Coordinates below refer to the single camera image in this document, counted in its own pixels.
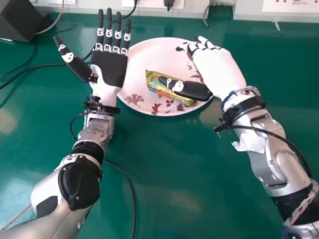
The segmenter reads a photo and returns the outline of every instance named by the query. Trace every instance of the white paper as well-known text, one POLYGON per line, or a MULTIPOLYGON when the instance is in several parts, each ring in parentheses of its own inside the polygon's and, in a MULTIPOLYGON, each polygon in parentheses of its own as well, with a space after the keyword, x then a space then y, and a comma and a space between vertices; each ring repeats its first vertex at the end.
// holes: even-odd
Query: white paper
POLYGON ((263 11, 319 13, 319 0, 264 0, 263 11))
POLYGON ((257 153, 265 153, 265 138, 248 133, 240 135, 240 142, 233 142, 232 145, 239 152, 252 151, 257 153))

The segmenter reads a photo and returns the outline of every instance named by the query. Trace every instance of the black box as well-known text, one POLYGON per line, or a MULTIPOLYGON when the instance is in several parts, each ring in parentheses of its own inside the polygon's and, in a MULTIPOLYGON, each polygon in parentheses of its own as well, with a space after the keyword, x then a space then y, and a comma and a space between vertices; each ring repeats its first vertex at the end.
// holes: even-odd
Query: black box
POLYGON ((0 0, 0 38, 30 42, 41 23, 29 0, 0 0))

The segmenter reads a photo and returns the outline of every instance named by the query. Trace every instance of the plate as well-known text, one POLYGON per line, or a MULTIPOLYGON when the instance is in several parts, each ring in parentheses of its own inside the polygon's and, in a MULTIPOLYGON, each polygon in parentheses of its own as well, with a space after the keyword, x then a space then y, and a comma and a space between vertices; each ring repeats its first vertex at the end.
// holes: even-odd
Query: plate
POLYGON ((194 111, 207 102, 186 107, 149 91, 145 70, 157 71, 184 81, 203 82, 193 62, 175 49, 187 40, 173 37, 153 38, 140 42, 129 50, 129 64, 123 89, 118 97, 132 109, 153 116, 177 116, 194 111))

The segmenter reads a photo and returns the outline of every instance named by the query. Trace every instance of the snack wrapper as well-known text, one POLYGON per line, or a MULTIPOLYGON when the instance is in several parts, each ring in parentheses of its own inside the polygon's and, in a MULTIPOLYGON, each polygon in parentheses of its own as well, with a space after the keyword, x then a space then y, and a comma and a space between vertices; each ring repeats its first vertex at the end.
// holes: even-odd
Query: snack wrapper
POLYGON ((160 72, 146 70, 146 80, 147 80, 146 84, 149 88, 149 91, 154 92, 156 94, 159 94, 163 97, 169 98, 171 100, 180 101, 182 104, 184 104, 188 107, 194 106, 197 103, 197 101, 195 101, 195 100, 192 100, 192 99, 175 94, 172 90, 167 88, 166 85, 164 85, 163 83, 161 83, 159 81, 160 76, 165 76, 165 77, 172 79, 172 80, 178 80, 178 81, 180 80, 180 79, 177 79, 177 78, 172 77, 172 76, 168 76, 168 75, 160 73, 160 72))

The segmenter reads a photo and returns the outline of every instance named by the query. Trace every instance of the green tabletop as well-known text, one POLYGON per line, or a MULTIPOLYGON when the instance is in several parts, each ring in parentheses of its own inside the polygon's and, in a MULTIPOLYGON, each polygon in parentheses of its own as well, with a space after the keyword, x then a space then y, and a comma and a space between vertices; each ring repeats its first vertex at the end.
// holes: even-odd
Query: green tabletop
MULTIPOLYGON (((231 9, 200 19, 132 17, 132 43, 154 37, 203 35, 229 49, 248 85, 259 88, 287 137, 319 175, 319 25, 233 21, 231 9)), ((58 29, 39 36, 31 65, 61 62, 57 34, 78 56, 96 40, 96 15, 64 14, 58 29)), ((24 62, 32 45, 0 43, 3 74, 24 62)), ((70 120, 91 92, 67 67, 29 72, 0 91, 0 225, 30 203, 33 186, 70 152, 70 120)), ((107 159, 131 177, 138 198, 138 239, 279 238, 282 220, 254 177, 246 153, 230 144, 234 133, 219 124, 220 101, 171 118, 147 116, 120 100, 107 159)), ((74 124, 80 130, 83 121, 74 124)), ((101 198, 77 238, 129 239, 130 187, 115 168, 103 166, 101 198)), ((31 219, 31 210, 19 222, 31 219)))

